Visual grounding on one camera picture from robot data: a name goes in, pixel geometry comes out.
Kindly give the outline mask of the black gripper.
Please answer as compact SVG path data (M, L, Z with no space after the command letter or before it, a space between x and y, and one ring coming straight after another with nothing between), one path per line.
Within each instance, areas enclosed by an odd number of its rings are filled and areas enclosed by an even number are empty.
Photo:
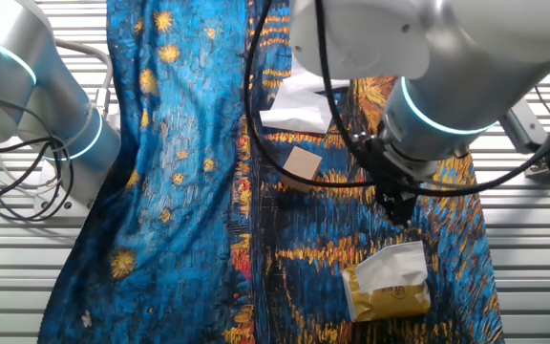
M358 162L352 167L350 175L354 177L358 169L362 169L361 177L367 177L361 182L351 182L356 187L375 186L381 193L387 219L395 226L409 225L413 216L418 196L436 196L438 191L421 188L419 181L409 173L404 172L401 166L396 165L392 157L387 157L388 145L377 135L366 132L351 134L352 146L366 160L366 164Z

